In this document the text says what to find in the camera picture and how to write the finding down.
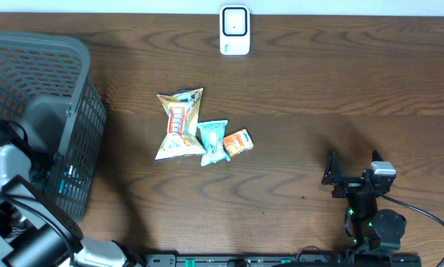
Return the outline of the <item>orange snack packet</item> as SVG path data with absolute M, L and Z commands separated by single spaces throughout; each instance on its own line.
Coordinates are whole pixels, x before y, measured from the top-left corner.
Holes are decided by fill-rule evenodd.
M 251 150 L 254 142 L 246 129 L 242 129 L 223 139 L 223 144 L 230 157 Z

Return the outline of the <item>mint green snack packet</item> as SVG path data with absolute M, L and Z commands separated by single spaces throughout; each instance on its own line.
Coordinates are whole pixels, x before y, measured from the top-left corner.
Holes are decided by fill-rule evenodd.
M 202 143 L 205 149 L 205 154 L 202 155 L 201 159 L 201 166 L 217 163 L 223 159 L 226 159 L 227 161 L 231 160 L 230 156 L 225 151 L 223 143 L 227 124 L 228 120 L 200 122 L 198 124 L 198 129 L 200 130 Z

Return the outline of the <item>yellow snack bag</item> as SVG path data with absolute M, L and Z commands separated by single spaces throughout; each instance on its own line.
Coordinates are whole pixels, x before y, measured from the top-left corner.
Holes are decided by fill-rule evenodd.
M 157 96 L 168 115 L 168 123 L 156 161 L 206 152 L 196 137 L 202 94 L 203 88 L 199 88 Z

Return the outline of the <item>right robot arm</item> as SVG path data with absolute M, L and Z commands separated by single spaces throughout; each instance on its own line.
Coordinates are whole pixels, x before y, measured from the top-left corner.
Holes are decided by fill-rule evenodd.
M 406 220 L 391 209 L 379 210 L 377 198 L 390 191 L 397 177 L 394 166 L 385 161 L 378 151 L 372 152 L 370 167 L 358 177 L 342 174 L 337 154 L 328 152 L 328 161 L 322 178 L 323 185 L 334 187 L 333 198 L 346 198 L 347 221 L 351 222 L 350 236 L 356 248 L 367 252 L 392 252 L 400 249 Z

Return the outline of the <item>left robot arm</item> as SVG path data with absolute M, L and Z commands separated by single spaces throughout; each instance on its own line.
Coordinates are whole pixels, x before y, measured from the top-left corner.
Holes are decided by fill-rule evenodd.
M 62 134 L 62 158 L 34 151 L 16 122 L 0 120 L 0 200 L 34 225 L 8 243 L 0 237 L 4 266 L 146 266 L 146 259 L 116 241 L 83 235 L 77 220 L 90 190 L 104 123 L 77 122 Z

